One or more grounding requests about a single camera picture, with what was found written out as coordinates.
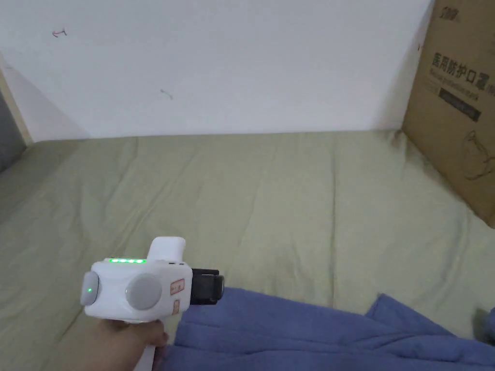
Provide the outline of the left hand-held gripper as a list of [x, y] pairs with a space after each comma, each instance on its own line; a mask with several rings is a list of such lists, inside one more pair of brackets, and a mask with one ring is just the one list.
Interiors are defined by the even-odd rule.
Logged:
[[164, 321], [190, 306], [215, 305], [224, 292], [218, 270], [184, 260], [185, 239], [157, 237], [145, 258], [106, 258], [85, 273], [80, 302], [87, 316], [127, 324]]

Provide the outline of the person's left hand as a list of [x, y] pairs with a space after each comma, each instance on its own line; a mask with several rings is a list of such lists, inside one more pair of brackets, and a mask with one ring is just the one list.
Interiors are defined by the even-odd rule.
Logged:
[[156, 347], [159, 361], [168, 342], [161, 321], [126, 324], [85, 319], [68, 330], [50, 356], [46, 371], [132, 371], [148, 346]]

